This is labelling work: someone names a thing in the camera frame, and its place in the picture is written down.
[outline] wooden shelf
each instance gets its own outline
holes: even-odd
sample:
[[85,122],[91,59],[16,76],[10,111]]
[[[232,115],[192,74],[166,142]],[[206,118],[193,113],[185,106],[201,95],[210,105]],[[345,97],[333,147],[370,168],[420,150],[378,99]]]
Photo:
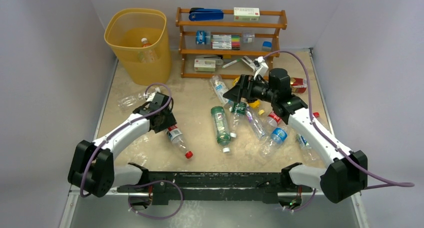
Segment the wooden shelf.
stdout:
[[[249,50],[220,50],[220,49],[183,49],[181,54],[215,54],[215,55],[240,55],[240,56],[264,56],[269,52],[265,51],[249,51]],[[273,54],[270,57],[277,57],[278,54]]]
[[[224,15],[233,15],[234,10],[223,10]],[[175,25],[179,27],[179,53],[182,55],[182,67],[181,77],[182,78],[210,78],[213,74],[210,73],[186,73],[185,65],[187,54],[215,54],[215,55],[238,55],[238,56],[264,56],[269,52],[264,51],[249,51],[249,50],[197,50],[197,49],[186,49],[186,36],[195,36],[196,32],[187,32],[184,30],[184,26],[209,26],[209,27],[242,27],[242,28],[266,28],[275,29],[274,34],[255,34],[256,38],[269,38],[272,39],[272,50],[279,50],[279,34],[280,29],[285,30],[287,28],[287,17],[286,12],[282,11],[260,11],[261,16],[276,16],[279,17],[277,23],[261,23],[259,22],[223,22],[223,21],[182,21],[182,14],[189,14],[190,9],[177,8]],[[211,34],[236,34],[242,35],[241,33],[226,33],[226,32],[211,32]],[[274,57],[279,57],[280,54],[273,54],[269,57],[269,68],[273,68]],[[222,75],[223,79],[234,79],[237,75]]]

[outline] cardboard box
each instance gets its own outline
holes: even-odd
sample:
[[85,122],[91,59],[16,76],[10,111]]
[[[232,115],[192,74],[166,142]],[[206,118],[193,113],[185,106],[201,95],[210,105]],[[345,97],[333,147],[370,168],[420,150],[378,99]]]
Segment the cardboard box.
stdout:
[[290,78],[291,91],[293,93],[304,93],[308,87],[306,79]]
[[234,8],[234,21],[257,22],[260,17],[261,15],[257,8]]

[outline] beige tabletop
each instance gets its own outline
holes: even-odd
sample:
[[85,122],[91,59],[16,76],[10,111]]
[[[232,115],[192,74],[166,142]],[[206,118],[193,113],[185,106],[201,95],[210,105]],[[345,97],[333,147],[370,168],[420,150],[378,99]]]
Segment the beige tabletop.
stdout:
[[[313,71],[309,52],[296,52],[307,67],[311,78],[311,92],[313,111],[320,113],[320,122],[328,128],[328,121],[323,106],[323,101],[318,89],[317,80]],[[296,142],[296,132],[289,129],[288,138],[283,146],[278,149],[272,159],[263,162],[258,154],[261,145],[252,129],[244,121],[237,132],[237,138],[232,139],[230,154],[224,154],[217,144],[214,135],[211,108],[221,105],[214,93],[208,79],[193,79],[180,77],[181,58],[172,53],[173,66],[168,82],[174,99],[173,114],[177,126],[193,152],[191,159],[186,159],[182,152],[175,149],[164,132],[155,134],[153,131],[136,139],[115,160],[115,165],[124,165],[134,162],[154,171],[219,171],[219,172],[280,172],[282,168],[294,163],[302,162],[309,166],[323,167],[322,162],[305,162],[299,145]],[[304,78],[305,74],[298,61],[288,55],[281,54],[274,59],[275,68],[284,68],[291,77]],[[228,69],[239,71],[239,74],[251,74],[246,64],[237,63]],[[224,81],[232,87],[232,80]],[[118,65],[113,78],[110,94],[107,99],[98,136],[103,136],[125,121],[132,110],[122,111],[117,100],[136,92],[143,92],[145,86],[140,86],[131,81],[125,69]],[[298,94],[308,103],[308,93]],[[272,110],[269,103],[262,102],[265,114]]]

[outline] medicine box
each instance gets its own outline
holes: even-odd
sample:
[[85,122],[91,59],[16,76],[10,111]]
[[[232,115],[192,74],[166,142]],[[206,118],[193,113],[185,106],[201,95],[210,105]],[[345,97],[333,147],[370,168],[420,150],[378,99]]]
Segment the medicine box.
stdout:
[[234,8],[234,21],[259,21],[260,17],[259,9],[257,8]]

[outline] white wall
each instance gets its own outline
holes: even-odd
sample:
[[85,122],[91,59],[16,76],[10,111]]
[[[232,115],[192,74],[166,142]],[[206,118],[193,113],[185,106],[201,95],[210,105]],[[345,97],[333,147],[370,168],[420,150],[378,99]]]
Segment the white wall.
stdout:
[[342,0],[314,50],[337,137],[370,171],[416,184],[362,192],[373,227],[424,222],[423,11],[424,0]]
[[57,227],[114,58],[90,0],[0,0],[0,227]]
[[283,48],[313,47],[336,10],[340,0],[91,0],[106,27],[115,13],[126,8],[157,9],[168,19],[170,45],[178,46],[179,30],[175,26],[177,7],[233,9],[256,7],[261,10],[285,10],[287,29],[281,31]]

